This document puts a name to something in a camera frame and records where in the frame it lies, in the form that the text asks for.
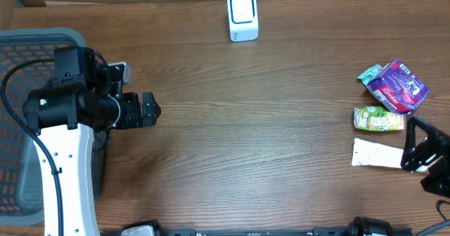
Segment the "teal wet wipes pack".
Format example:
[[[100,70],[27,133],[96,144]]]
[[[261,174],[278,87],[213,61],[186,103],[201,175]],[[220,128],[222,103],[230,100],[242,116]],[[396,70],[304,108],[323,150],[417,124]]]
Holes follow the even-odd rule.
[[[368,83],[383,69],[383,67],[379,64],[376,64],[363,73],[361,73],[357,79],[364,85],[367,86]]]

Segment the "white cream tube gold cap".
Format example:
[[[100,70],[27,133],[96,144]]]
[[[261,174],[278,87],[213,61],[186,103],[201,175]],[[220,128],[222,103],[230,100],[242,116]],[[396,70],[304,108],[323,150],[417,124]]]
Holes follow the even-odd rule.
[[[401,169],[401,159],[404,151],[379,143],[354,139],[352,166],[379,166]]]

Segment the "green tea carton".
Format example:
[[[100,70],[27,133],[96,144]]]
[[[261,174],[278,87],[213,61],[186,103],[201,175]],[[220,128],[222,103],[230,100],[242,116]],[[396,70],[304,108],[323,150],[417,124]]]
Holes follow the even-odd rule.
[[[354,108],[354,126],[366,131],[399,131],[405,127],[404,116],[381,106]]]

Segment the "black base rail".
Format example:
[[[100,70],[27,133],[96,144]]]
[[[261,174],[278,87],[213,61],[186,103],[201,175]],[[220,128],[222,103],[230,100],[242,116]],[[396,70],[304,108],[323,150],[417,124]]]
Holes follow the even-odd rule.
[[[131,232],[126,235],[154,236],[345,236],[359,235],[347,227],[315,227],[311,230],[194,230],[166,229],[158,232]]]

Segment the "white barcode scanner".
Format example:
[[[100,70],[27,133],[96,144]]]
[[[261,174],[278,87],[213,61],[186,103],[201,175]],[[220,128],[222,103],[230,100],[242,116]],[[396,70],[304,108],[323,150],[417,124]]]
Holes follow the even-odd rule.
[[[227,9],[231,41],[252,41],[258,38],[257,0],[227,0]]]

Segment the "purple sanitary pad pack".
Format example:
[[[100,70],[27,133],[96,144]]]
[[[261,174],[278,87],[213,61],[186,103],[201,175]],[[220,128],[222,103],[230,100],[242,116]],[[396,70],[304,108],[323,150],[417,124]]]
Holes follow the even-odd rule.
[[[430,89],[402,61],[386,64],[366,85],[387,110],[411,114],[427,98]]]

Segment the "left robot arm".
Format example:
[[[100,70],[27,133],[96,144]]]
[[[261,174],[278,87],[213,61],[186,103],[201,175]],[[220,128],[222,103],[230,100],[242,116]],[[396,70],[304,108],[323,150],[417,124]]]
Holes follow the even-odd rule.
[[[131,70],[81,46],[53,52],[48,88],[31,91],[23,111],[41,167],[46,235],[99,235],[91,156],[97,132],[154,126],[151,92],[123,91]]]

